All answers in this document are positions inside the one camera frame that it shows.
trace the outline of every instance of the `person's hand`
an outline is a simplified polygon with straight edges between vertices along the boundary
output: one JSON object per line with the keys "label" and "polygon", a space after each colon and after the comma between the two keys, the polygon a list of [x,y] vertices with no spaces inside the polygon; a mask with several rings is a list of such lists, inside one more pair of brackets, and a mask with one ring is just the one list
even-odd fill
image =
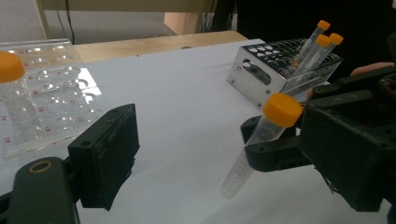
{"label": "person's hand", "polygon": [[[383,68],[383,67],[388,67],[388,66],[394,66],[395,63],[371,63],[369,65],[366,66],[362,66],[362,67],[357,67],[355,68],[350,75],[351,76],[356,76],[358,74],[362,74],[362,73],[366,73],[366,72],[370,72],[373,71],[375,69],[379,69],[379,68]],[[306,99],[311,98],[312,96],[312,90],[310,90],[307,94],[306,94]]]}

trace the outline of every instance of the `orange screw cap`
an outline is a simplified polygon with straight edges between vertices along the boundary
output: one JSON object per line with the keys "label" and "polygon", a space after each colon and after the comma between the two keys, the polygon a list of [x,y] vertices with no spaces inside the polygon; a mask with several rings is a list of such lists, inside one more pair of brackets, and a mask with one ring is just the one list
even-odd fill
{"label": "orange screw cap", "polygon": [[289,128],[294,125],[303,113],[301,105],[291,96],[274,93],[269,98],[262,113],[274,124]]}
{"label": "orange screw cap", "polygon": [[323,29],[323,30],[328,30],[329,27],[330,27],[330,24],[328,22],[322,20],[322,21],[318,22],[318,27]]}
{"label": "orange screw cap", "polygon": [[316,42],[322,47],[328,47],[331,43],[330,38],[326,35],[318,35]]}
{"label": "orange screw cap", "polygon": [[339,34],[336,33],[332,33],[330,36],[330,41],[332,41],[332,43],[334,43],[335,45],[339,45],[341,44],[341,42],[343,42],[344,38],[342,36],[340,36]]}
{"label": "orange screw cap", "polygon": [[0,51],[0,83],[18,80],[24,73],[22,61],[17,55]]}

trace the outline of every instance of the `clear plastic tray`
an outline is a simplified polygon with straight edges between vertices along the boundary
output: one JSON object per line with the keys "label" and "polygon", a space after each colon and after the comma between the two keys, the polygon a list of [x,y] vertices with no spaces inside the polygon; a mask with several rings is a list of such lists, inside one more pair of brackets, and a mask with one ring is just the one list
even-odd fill
{"label": "clear plastic tray", "polygon": [[17,54],[24,81],[40,121],[40,136],[18,142],[12,120],[0,106],[0,134],[5,158],[42,148],[65,147],[108,110],[108,104],[68,39],[0,44]]}

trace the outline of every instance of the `test tube rack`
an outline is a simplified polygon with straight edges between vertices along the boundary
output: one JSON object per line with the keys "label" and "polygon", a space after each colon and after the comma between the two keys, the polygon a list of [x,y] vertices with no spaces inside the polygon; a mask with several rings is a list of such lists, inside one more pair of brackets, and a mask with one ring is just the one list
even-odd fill
{"label": "test tube rack", "polygon": [[323,84],[343,61],[331,53],[316,69],[296,74],[291,66],[305,38],[241,47],[227,81],[258,108],[275,92],[294,96]]}
{"label": "test tube rack", "polygon": [[68,39],[1,43],[0,50],[21,58],[40,136],[24,142],[0,107],[3,155],[19,156],[38,149],[67,145],[101,118],[109,106]]}

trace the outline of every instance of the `plastic tube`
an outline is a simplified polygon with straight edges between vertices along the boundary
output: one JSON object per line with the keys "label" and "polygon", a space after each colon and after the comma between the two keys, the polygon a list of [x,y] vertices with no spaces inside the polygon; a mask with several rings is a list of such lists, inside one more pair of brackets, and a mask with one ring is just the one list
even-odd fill
{"label": "plastic tube", "polygon": [[[294,125],[302,112],[300,104],[292,97],[284,93],[272,94],[263,107],[263,116],[247,140],[246,146],[276,140],[286,128]],[[253,169],[248,165],[246,153],[242,151],[221,185],[221,195],[232,198],[252,173]]]}
{"label": "plastic tube", "polygon": [[42,134],[23,75],[24,68],[20,58],[0,51],[0,98],[13,125],[16,142],[31,141]]}
{"label": "plastic tube", "polygon": [[296,68],[295,74],[314,69],[315,65],[321,64],[321,61],[323,61],[331,52],[331,49],[327,48],[330,43],[331,40],[329,37],[326,35],[318,35],[315,45],[299,63],[294,65]]}
{"label": "plastic tube", "polygon": [[315,40],[318,38],[319,35],[323,34],[327,31],[330,27],[330,24],[324,20],[318,22],[317,28],[314,32],[309,36],[306,40],[302,48],[300,49],[299,54],[297,55],[296,61],[300,61],[301,59],[305,58],[306,54],[312,47],[315,46]]}
{"label": "plastic tube", "polygon": [[330,39],[330,44],[326,48],[326,53],[320,54],[320,57],[318,57],[318,59],[312,65],[312,69],[315,69],[315,68],[319,67],[320,64],[324,61],[324,59],[332,52],[332,50],[336,46],[340,45],[341,42],[343,42],[343,40],[344,40],[344,38],[342,36],[340,36],[339,34],[336,34],[336,33],[332,33],[329,36],[329,39]]}

